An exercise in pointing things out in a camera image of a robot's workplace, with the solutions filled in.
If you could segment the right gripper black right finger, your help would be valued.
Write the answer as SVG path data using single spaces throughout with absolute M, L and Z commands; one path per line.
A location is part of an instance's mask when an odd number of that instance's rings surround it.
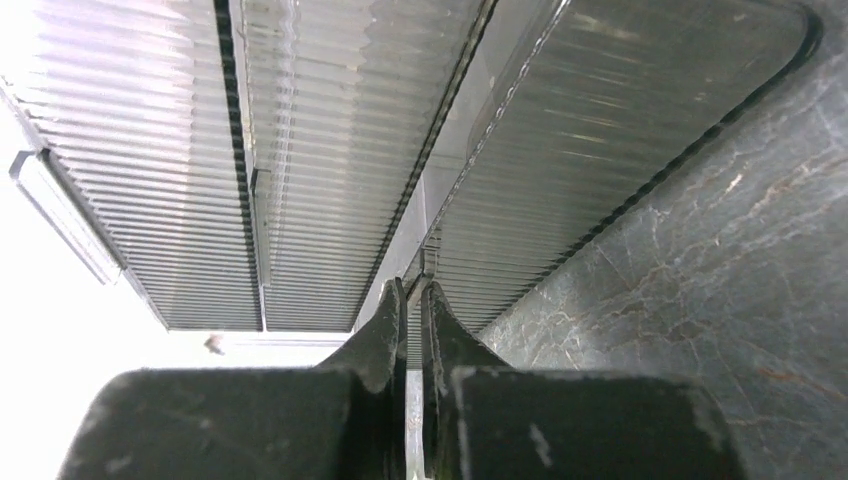
M 519 370 L 421 296 L 423 458 L 433 479 L 743 479 L 716 403 L 674 377 Z

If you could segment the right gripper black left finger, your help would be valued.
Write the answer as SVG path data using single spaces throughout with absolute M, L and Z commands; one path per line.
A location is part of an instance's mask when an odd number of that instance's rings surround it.
M 95 396 L 62 479 L 402 479 L 407 300 L 309 368 L 140 369 Z

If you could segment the clear acrylic drawer organizer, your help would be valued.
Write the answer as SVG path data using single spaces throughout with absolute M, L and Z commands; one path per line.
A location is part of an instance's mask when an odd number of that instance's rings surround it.
M 482 328 L 809 57 L 793 1 L 5 1 L 18 188 L 174 331 Z

